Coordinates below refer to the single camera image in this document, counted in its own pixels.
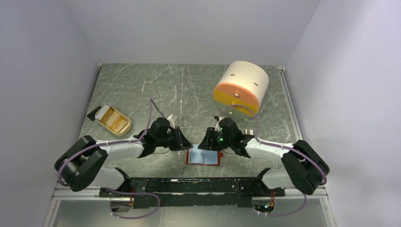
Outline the red leather card holder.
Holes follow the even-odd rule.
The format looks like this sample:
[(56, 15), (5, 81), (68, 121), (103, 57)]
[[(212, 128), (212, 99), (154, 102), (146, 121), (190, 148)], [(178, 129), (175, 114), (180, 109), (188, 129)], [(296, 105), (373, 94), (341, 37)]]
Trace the red leather card holder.
[(200, 166), (219, 166), (220, 159), (223, 157), (222, 151), (203, 150), (198, 148), (198, 144), (187, 150), (186, 164)]

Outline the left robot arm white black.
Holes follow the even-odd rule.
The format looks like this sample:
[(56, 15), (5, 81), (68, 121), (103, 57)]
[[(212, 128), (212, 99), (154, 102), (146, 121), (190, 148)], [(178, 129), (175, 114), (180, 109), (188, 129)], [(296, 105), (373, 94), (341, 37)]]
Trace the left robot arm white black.
[(89, 186), (112, 190), (123, 197), (132, 192), (131, 178), (120, 168), (108, 168), (109, 162), (125, 158), (143, 158), (158, 147), (170, 151), (191, 149), (178, 126), (167, 118), (148, 122), (140, 134), (124, 140), (95, 140), (87, 135), (80, 138), (54, 164), (60, 185), (79, 192)]

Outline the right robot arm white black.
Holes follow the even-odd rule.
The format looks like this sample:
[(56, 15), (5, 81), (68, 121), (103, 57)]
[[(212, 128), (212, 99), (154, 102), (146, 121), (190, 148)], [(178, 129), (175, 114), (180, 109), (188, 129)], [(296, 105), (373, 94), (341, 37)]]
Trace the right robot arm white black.
[(273, 189), (292, 187), (306, 195), (327, 183), (329, 166), (305, 140), (278, 143), (262, 140), (253, 130), (240, 130), (231, 118), (219, 120), (216, 127), (207, 128), (199, 149), (223, 151), (246, 158), (259, 158), (280, 164), (279, 169), (264, 170), (259, 174), (255, 190), (261, 196)]

